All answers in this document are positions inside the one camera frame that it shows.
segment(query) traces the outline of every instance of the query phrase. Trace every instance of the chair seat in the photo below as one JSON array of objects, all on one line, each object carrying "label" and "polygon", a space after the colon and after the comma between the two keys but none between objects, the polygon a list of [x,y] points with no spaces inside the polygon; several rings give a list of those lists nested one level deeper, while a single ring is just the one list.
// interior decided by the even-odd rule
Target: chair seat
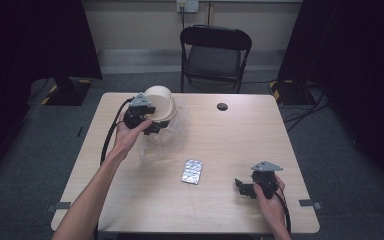
[{"label": "chair seat", "polygon": [[241,52],[237,50],[192,46],[186,74],[240,77]]}]

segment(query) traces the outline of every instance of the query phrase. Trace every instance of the light wood tabletop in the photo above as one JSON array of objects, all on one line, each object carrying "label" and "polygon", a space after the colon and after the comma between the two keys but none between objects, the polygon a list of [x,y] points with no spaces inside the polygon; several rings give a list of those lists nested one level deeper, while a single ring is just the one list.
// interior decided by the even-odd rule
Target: light wood tabletop
[{"label": "light wood tabletop", "polygon": [[[61,202],[73,202],[99,168],[108,129],[118,108],[136,93],[103,95]],[[315,233],[319,223],[279,109],[270,95],[172,94],[183,103],[187,124],[176,148],[142,164],[149,136],[141,134],[112,182],[99,220],[100,231],[137,233],[270,233],[257,201],[239,194],[235,178],[252,183],[251,166],[269,161],[283,167],[293,233]],[[217,104],[228,105],[226,111]],[[198,185],[181,181],[188,159],[203,162]],[[67,210],[57,210],[56,229]]]}]

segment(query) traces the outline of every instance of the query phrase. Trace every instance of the person's right hand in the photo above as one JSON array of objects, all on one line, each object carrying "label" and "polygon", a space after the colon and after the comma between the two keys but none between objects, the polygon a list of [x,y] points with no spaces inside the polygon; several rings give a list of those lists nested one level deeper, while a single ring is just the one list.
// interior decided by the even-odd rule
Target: person's right hand
[{"label": "person's right hand", "polygon": [[[276,191],[279,196],[283,197],[282,191],[285,189],[285,183],[276,175],[279,189]],[[257,194],[258,206],[264,219],[270,226],[276,240],[291,239],[288,230],[285,226],[285,212],[283,210],[283,203],[278,197],[273,195],[271,199],[264,196],[263,189],[257,183],[253,185],[255,194]]]}]

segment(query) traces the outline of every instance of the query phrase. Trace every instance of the black stand base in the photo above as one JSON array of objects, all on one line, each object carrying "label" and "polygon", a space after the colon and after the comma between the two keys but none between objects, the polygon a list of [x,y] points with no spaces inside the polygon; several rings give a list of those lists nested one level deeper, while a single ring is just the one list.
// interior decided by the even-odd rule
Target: black stand base
[{"label": "black stand base", "polygon": [[55,85],[48,93],[48,96],[42,101],[42,104],[50,106],[81,106],[92,82],[88,80],[73,80],[72,83],[74,85],[74,92],[63,93]]},{"label": "black stand base", "polygon": [[269,84],[277,104],[280,105],[315,105],[305,85],[294,83],[291,80],[273,81]]}]

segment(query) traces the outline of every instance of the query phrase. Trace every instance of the electrical outlet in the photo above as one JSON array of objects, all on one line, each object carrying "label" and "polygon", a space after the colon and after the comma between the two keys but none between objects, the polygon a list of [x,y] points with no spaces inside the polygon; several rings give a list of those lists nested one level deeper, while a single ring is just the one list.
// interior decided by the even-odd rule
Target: electrical outlet
[{"label": "electrical outlet", "polygon": [[198,12],[199,0],[176,0],[177,12]]}]

